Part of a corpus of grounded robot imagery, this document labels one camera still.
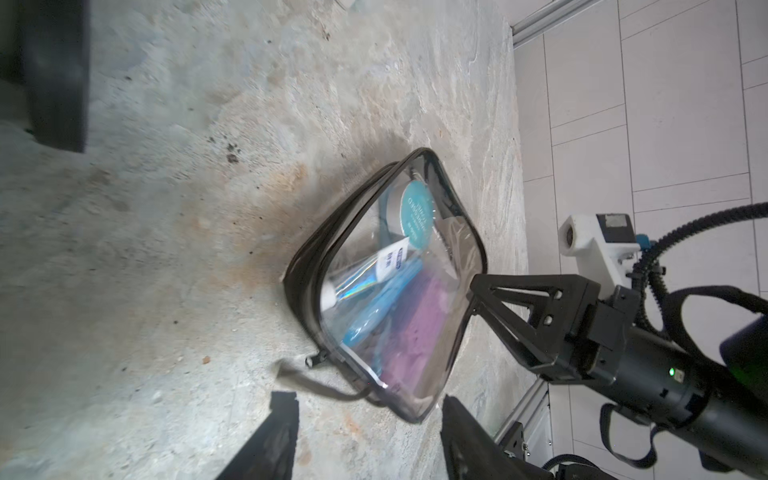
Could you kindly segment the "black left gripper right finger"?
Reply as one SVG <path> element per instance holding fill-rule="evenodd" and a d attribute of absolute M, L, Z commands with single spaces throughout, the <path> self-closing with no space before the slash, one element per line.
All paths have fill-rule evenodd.
<path fill-rule="evenodd" d="M 458 398 L 444 397 L 440 437 L 449 479 L 539 479 L 540 469 L 504 453 Z"/>

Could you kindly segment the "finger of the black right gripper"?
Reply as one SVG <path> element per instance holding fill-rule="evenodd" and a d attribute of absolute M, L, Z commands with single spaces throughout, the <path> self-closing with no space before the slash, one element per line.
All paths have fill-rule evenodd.
<path fill-rule="evenodd" d="M 587 378 L 592 348 L 581 332 L 600 286 L 579 275 L 475 276 L 474 313 L 481 316 L 514 359 L 550 382 Z"/>

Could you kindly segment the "clear black-trimmed toiletry pouch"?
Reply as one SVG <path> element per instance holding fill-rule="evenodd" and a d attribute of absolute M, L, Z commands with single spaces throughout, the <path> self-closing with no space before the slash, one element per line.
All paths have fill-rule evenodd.
<path fill-rule="evenodd" d="M 283 278 L 290 310 L 355 398 L 409 423 L 434 408 L 488 269 L 483 241 L 438 155 L 385 165 L 299 248 Z"/>

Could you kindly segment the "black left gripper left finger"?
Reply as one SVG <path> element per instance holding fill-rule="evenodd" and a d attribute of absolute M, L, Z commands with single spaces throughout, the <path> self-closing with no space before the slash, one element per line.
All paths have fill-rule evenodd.
<path fill-rule="evenodd" d="M 300 425 L 296 393 L 273 391 L 269 408 L 270 414 L 217 480 L 292 478 Z"/>

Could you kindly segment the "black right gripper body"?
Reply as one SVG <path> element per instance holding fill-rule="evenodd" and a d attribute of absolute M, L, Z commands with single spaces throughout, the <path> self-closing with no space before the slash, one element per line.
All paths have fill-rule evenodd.
<path fill-rule="evenodd" d="M 758 319 L 720 345 L 721 363 L 696 346 L 682 321 L 691 296 L 712 297 Z M 767 471 L 767 302 L 730 286 L 701 286 L 669 294 L 662 304 L 667 341 L 633 329 L 615 380 L 597 392 L 608 398 L 600 410 L 600 434 L 612 448 L 612 416 L 618 413 L 656 436 L 668 432 L 699 451 L 704 469 Z"/>

